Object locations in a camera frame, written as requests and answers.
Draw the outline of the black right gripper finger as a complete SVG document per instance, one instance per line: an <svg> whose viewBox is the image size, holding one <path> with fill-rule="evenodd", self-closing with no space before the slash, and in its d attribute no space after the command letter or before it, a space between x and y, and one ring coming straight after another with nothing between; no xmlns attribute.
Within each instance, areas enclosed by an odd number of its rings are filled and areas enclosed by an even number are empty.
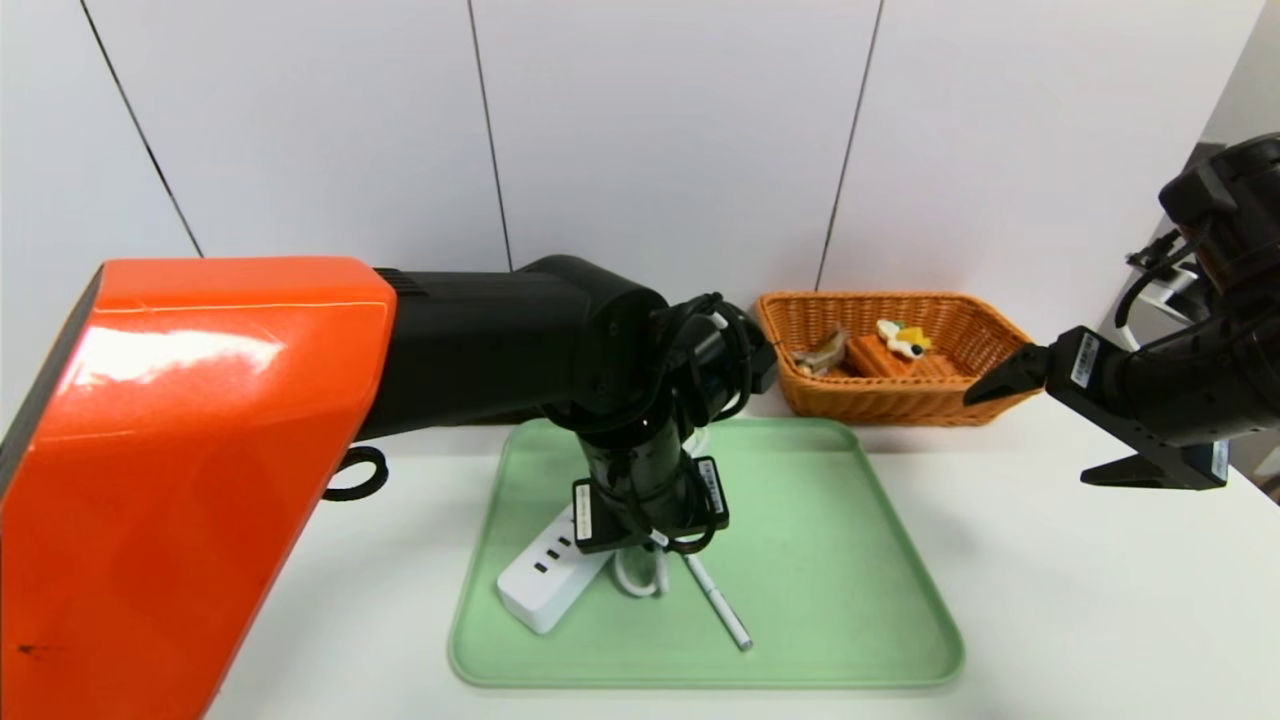
<svg viewBox="0 0 1280 720"><path fill-rule="evenodd" d="M1055 345L1024 345L997 366L978 378L964 393L963 404L992 404L1046 391L1053 395Z"/></svg>
<svg viewBox="0 0 1280 720"><path fill-rule="evenodd" d="M1165 480L1164 470L1139 454L1085 469L1080 474L1082 483L1094 487L1162 489Z"/></svg>

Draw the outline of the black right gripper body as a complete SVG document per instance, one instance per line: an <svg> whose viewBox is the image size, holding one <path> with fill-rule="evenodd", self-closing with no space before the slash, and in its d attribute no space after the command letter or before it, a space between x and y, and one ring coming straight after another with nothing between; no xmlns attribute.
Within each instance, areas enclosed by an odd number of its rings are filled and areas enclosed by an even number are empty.
<svg viewBox="0 0 1280 720"><path fill-rule="evenodd" d="M1224 487L1231 439L1277 428L1275 305L1210 318L1137 352L1084 327L1053 345L1048 395L1158 465L1164 489Z"/></svg>

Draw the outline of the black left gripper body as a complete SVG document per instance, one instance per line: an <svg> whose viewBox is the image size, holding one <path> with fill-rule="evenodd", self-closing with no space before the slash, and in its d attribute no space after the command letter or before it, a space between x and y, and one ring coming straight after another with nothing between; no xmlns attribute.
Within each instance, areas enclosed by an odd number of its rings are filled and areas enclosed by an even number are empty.
<svg viewBox="0 0 1280 720"><path fill-rule="evenodd" d="M698 553L730 525L716 460L691 457L677 430L659 430L634 447L579 437L589 477L572 491L573 543L584 555L652 542L658 533L677 553Z"/></svg>

